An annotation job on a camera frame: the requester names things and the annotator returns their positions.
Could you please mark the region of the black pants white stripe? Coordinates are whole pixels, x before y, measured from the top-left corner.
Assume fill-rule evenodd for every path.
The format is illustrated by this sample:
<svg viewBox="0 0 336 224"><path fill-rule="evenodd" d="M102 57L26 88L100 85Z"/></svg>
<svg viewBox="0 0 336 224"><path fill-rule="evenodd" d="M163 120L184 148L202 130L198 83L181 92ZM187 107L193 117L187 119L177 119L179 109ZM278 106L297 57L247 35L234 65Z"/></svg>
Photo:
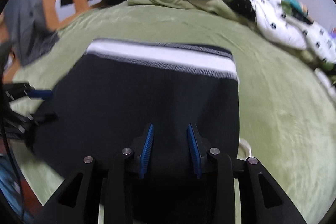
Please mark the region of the black pants white stripe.
<svg viewBox="0 0 336 224"><path fill-rule="evenodd" d="M134 218L142 223L203 223L206 198L187 141L196 124L208 147L236 156L239 78L232 53L205 44L96 39L54 87L38 114L57 120L27 140L62 177L85 156L105 167L147 125L154 130L148 170L131 186Z"/></svg>

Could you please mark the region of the grey denim jeans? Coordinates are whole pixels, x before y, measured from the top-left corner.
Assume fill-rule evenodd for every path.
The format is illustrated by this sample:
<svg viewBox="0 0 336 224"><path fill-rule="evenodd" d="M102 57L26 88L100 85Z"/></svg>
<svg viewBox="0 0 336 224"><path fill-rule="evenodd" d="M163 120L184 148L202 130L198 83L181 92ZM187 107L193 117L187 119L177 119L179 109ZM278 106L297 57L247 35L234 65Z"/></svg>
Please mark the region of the grey denim jeans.
<svg viewBox="0 0 336 224"><path fill-rule="evenodd" d="M4 17L14 52L23 67L49 53L59 41L57 32L47 27L43 0L9 0Z"/></svg>

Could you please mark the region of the green plush bed sheet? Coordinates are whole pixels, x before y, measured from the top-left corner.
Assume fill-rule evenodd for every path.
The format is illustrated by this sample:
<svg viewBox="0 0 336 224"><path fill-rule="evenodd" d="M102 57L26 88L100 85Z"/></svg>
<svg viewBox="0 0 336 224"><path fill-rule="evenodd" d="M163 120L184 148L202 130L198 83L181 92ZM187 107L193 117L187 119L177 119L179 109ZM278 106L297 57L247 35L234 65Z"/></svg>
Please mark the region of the green plush bed sheet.
<svg viewBox="0 0 336 224"><path fill-rule="evenodd" d="M50 53L15 81L52 88L94 38L206 43L230 50L238 67L240 133L307 223L324 223L335 200L335 105L306 65L307 53L271 44L213 1L222 16L126 2L93 9L59 30Z"/></svg>

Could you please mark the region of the white floral quilt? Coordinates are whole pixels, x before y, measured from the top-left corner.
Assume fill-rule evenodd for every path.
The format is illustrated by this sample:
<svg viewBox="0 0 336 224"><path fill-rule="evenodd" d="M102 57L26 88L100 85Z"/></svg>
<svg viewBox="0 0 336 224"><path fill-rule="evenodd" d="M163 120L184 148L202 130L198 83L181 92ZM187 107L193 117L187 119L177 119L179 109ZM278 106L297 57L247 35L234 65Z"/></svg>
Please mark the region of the white floral quilt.
<svg viewBox="0 0 336 224"><path fill-rule="evenodd" d="M316 22L309 25L286 14L281 0L223 0L231 10L254 22L272 43L308 50L317 60L314 73L335 98L335 38Z"/></svg>

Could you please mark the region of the teal patterned pillow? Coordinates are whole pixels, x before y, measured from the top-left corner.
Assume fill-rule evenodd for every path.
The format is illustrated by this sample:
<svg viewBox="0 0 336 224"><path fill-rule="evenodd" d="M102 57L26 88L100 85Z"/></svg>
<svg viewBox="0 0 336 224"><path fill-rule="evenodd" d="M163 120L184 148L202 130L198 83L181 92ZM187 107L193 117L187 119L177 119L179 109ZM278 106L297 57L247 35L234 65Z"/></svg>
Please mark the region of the teal patterned pillow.
<svg viewBox="0 0 336 224"><path fill-rule="evenodd" d="M313 24L313 21L309 18L308 8L298 0L281 0L281 6L286 14L306 24Z"/></svg>

